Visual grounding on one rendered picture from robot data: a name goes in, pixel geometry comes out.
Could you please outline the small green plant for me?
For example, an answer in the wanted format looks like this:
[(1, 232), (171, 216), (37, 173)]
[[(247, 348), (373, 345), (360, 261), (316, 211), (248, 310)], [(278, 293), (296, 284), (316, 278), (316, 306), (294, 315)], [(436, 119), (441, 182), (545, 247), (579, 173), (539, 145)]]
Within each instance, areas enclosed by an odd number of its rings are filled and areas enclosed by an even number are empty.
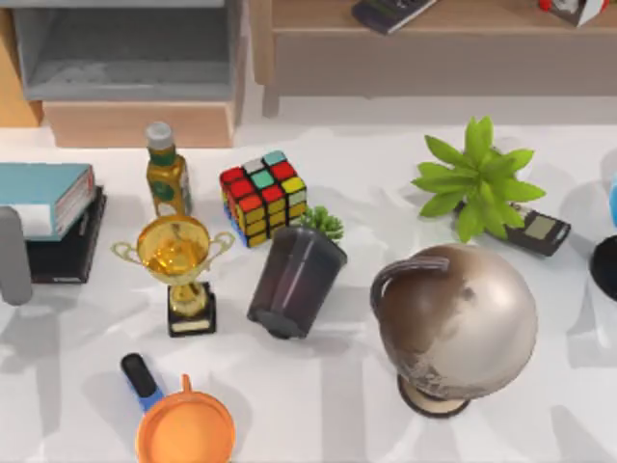
[(344, 235), (341, 220), (331, 215), (325, 206), (308, 207), (300, 218), (304, 227), (313, 228), (325, 234), (333, 242), (338, 242)]

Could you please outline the dark plant pot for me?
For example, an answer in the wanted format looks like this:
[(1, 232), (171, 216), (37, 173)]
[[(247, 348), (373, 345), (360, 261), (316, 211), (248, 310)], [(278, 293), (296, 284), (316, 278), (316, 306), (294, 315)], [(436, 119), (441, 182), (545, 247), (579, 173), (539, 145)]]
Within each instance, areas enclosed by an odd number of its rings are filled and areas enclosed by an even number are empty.
[(321, 231), (277, 230), (247, 318), (275, 338), (304, 339), (346, 263), (346, 253)]

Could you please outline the gold trophy with black base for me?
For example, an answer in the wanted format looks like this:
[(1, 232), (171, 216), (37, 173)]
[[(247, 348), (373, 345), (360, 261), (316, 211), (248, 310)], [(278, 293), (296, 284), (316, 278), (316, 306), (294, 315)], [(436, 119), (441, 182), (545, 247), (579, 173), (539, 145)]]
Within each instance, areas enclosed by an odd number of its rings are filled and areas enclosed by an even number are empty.
[(168, 215), (148, 224), (135, 245), (117, 242), (111, 251), (167, 286), (168, 333), (178, 338), (216, 332), (216, 296), (199, 276), (234, 241), (228, 231), (211, 236), (194, 217)]

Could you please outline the yellow bottle with grey cap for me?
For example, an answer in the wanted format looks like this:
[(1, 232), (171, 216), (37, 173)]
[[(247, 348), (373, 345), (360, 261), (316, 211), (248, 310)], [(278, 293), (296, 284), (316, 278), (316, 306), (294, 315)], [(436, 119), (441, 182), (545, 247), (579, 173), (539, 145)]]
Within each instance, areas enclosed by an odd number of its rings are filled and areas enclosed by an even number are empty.
[(175, 146), (172, 128), (163, 122), (146, 128), (147, 181), (157, 216), (191, 215), (193, 199), (185, 158)]

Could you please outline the large green leafy plant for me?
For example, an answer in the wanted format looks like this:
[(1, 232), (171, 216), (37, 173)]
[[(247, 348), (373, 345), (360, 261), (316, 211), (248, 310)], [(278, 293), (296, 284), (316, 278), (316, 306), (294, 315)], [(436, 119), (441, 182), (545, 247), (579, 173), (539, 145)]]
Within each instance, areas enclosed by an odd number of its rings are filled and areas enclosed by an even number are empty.
[(432, 195), (419, 215), (437, 218), (461, 205), (455, 230), (464, 243), (483, 232), (506, 238), (509, 229), (524, 227), (513, 204), (546, 195), (541, 187), (517, 178), (517, 172), (529, 164), (534, 151), (498, 151), (494, 146), (494, 124), (488, 116), (469, 120), (462, 150), (431, 135), (424, 140), (437, 160), (419, 163), (419, 176), (412, 180), (412, 185)]

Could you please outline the brown globe on stand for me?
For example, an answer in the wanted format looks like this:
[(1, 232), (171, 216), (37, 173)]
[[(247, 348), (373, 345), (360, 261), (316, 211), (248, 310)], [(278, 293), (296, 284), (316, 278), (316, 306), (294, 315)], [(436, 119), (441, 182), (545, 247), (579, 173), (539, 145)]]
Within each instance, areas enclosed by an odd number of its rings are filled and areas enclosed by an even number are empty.
[(410, 408), (450, 418), (514, 381), (538, 332), (535, 299), (506, 259), (469, 244), (425, 248), (381, 269), (370, 306)]

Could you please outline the pale wooden drawer front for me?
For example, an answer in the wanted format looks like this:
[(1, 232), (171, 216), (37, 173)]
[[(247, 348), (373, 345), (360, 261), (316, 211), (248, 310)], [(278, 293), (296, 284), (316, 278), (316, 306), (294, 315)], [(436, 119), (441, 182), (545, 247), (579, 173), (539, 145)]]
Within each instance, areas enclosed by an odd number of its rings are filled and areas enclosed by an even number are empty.
[(180, 148), (229, 148), (241, 106), (207, 101), (46, 101), (43, 111), (60, 148), (143, 148), (150, 123), (167, 123)]

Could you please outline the wooden open shelf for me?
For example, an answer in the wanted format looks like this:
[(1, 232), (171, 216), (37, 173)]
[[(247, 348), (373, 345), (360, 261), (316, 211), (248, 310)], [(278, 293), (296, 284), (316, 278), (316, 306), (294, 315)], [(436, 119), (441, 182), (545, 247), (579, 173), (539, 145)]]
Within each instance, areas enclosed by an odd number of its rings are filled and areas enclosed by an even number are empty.
[(436, 0), (389, 36), (354, 0), (248, 0), (255, 82), (281, 96), (617, 97), (617, 0), (581, 26), (548, 0)]

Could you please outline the black device with pale screen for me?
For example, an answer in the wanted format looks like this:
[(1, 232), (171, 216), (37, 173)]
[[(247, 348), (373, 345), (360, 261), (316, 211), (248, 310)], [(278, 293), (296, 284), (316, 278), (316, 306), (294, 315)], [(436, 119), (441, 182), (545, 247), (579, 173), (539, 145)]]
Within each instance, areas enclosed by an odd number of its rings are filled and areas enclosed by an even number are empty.
[(571, 225), (521, 204), (509, 204), (523, 220), (521, 228), (505, 225), (505, 236), (487, 234), (524, 249), (532, 254), (549, 258), (560, 248), (571, 231)]

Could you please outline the dark book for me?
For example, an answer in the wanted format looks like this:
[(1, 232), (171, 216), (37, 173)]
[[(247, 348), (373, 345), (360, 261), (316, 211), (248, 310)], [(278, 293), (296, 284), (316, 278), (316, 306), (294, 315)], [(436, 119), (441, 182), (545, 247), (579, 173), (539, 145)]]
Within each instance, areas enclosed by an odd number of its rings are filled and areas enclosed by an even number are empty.
[(373, 32), (387, 36), (419, 15), (438, 0), (360, 0), (351, 9), (351, 15)]

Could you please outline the black book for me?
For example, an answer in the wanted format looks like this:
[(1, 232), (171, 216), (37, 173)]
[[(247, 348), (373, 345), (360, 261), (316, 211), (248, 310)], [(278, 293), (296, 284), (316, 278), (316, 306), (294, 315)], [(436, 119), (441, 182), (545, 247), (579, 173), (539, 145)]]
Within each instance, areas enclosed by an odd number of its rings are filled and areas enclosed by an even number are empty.
[(96, 187), (93, 202), (61, 241), (27, 241), (34, 284), (85, 284), (89, 280), (107, 197)]

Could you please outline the light blue book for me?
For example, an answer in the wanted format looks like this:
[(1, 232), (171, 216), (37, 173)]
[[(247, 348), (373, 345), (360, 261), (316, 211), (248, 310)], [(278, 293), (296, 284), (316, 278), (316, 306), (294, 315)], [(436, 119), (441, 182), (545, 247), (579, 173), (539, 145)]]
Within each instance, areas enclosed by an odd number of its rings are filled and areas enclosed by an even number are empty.
[(17, 212), (28, 240), (62, 240), (94, 197), (90, 164), (0, 162), (0, 206)]

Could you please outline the grey rounded object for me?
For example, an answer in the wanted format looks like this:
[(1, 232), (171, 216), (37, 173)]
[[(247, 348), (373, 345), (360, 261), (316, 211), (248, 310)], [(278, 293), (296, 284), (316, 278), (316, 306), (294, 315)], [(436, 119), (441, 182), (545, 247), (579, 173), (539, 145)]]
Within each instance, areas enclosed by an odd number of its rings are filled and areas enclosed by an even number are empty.
[(9, 206), (0, 206), (0, 295), (12, 306), (24, 305), (33, 296), (21, 220)]

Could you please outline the wooden cupboard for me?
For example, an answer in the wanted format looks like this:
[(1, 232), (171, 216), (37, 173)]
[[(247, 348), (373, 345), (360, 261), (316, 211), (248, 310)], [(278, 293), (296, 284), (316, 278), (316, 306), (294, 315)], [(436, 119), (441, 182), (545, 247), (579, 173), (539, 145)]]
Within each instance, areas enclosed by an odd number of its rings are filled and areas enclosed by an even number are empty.
[(0, 8), (0, 128), (39, 127), (42, 118), (41, 102), (22, 92), (13, 15)]

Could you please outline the red and white box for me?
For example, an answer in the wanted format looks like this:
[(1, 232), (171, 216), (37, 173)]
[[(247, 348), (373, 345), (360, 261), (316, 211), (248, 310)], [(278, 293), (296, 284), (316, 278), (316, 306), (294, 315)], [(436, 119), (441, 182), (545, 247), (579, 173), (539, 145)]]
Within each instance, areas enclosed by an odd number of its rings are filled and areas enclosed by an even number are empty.
[(580, 27), (602, 13), (610, 0), (537, 0), (538, 7)]

